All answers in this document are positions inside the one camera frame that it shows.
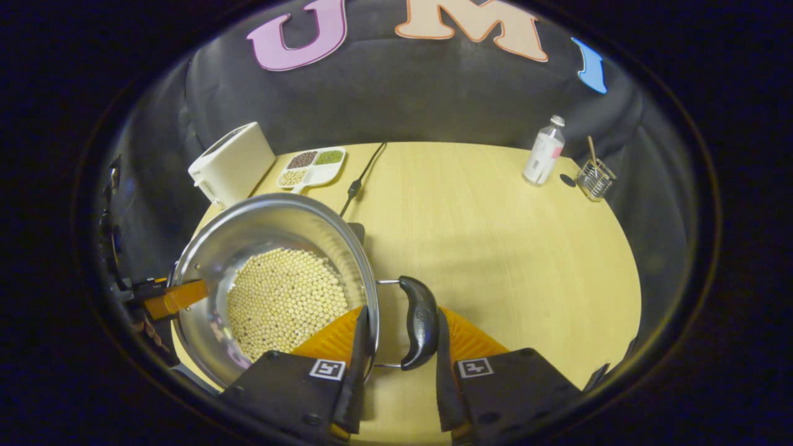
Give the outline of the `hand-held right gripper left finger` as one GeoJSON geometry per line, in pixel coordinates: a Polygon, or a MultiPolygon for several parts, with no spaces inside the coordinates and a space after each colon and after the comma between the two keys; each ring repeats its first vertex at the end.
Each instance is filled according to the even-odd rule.
{"type": "Polygon", "coordinates": [[[354,308],[295,352],[269,351],[220,395],[260,424],[303,442],[359,432],[369,368],[368,308],[354,308]]]}

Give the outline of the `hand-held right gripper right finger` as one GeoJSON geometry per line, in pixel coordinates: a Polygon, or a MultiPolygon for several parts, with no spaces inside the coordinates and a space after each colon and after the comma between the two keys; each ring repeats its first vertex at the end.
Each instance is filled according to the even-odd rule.
{"type": "Polygon", "coordinates": [[[581,397],[533,348],[510,350],[448,308],[439,309],[436,395],[454,444],[517,444],[581,397]]]}

